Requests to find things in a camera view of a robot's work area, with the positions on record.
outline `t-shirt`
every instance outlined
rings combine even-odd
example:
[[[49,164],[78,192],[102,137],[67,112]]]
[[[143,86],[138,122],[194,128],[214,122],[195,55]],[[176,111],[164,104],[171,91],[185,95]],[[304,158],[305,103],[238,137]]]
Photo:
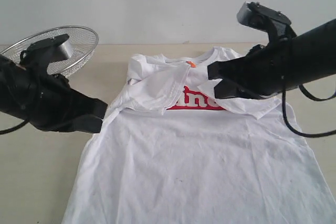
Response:
[[[63,223],[336,223],[313,151],[281,101],[215,99],[214,47],[135,55],[100,134],[83,150]],[[292,108],[288,118],[298,129]]]

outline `beige table surface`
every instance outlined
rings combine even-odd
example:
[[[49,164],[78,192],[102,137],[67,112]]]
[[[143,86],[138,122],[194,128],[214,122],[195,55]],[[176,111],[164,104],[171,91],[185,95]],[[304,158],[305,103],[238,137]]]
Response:
[[[217,44],[245,54],[254,44]],[[108,104],[121,91],[132,54],[195,57],[212,44],[98,46],[92,59],[70,78],[74,89]],[[334,92],[335,77],[310,83],[319,96]],[[316,133],[336,129],[335,101],[316,103],[298,90],[290,91],[302,129]],[[0,128],[19,120],[0,114]],[[76,176],[81,151],[91,137],[86,133],[40,132],[31,125],[0,136],[0,223],[60,223]],[[336,195],[336,136],[308,140],[323,174]]]

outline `printed logo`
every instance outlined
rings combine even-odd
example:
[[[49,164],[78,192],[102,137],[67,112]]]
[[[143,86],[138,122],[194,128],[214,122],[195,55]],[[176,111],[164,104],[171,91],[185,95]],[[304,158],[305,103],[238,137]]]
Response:
[[[184,86],[182,95],[177,103],[168,110],[225,110],[214,100],[199,91],[190,90]]]

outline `black cable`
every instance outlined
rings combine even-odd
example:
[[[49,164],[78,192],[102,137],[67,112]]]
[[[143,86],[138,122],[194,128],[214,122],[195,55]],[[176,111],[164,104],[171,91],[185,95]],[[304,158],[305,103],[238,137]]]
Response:
[[[4,134],[8,134],[14,131],[17,131],[19,129],[21,129],[22,127],[24,127],[25,125],[27,125],[30,122],[30,119],[32,119],[32,117],[34,116],[34,114],[37,112],[37,109],[39,107],[40,101],[41,101],[41,82],[40,82],[40,78],[39,75],[36,71],[34,70],[28,70],[31,71],[32,75],[34,75],[36,83],[37,83],[37,87],[36,87],[36,93],[35,93],[35,98],[34,98],[34,108],[33,110],[28,114],[27,118],[20,124],[5,129],[5,130],[1,130],[0,131],[0,135],[4,135]]]
[[[288,44],[288,49],[289,49],[288,56],[292,57],[292,43],[291,43],[291,39],[289,39],[287,41],[287,44]],[[283,116],[283,120],[284,120],[285,125],[287,126],[287,128],[291,132],[293,132],[293,133],[295,133],[295,134],[297,134],[299,136],[308,137],[308,138],[318,138],[318,137],[325,137],[325,136],[335,135],[336,134],[336,130],[328,131],[328,132],[324,132],[324,133],[308,134],[308,133],[300,132],[300,131],[294,129],[292,125],[290,125],[290,123],[288,121],[288,118],[287,118],[287,111],[286,111],[286,75],[287,75],[287,73],[284,70],[283,71],[283,75],[282,75],[282,116]]]

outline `metal mesh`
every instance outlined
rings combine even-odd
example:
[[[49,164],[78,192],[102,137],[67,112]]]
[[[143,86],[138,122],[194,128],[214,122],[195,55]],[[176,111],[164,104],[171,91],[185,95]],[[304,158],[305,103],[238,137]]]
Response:
[[[27,49],[30,44],[62,34],[68,34],[70,36],[68,41],[71,43],[74,52],[68,60],[50,63],[47,72],[48,74],[61,73],[65,77],[69,77],[84,66],[84,64],[93,55],[94,49],[98,44],[98,35],[90,28],[80,26],[63,26],[53,28],[32,35],[8,47],[0,54],[15,63],[19,63],[21,51]]]

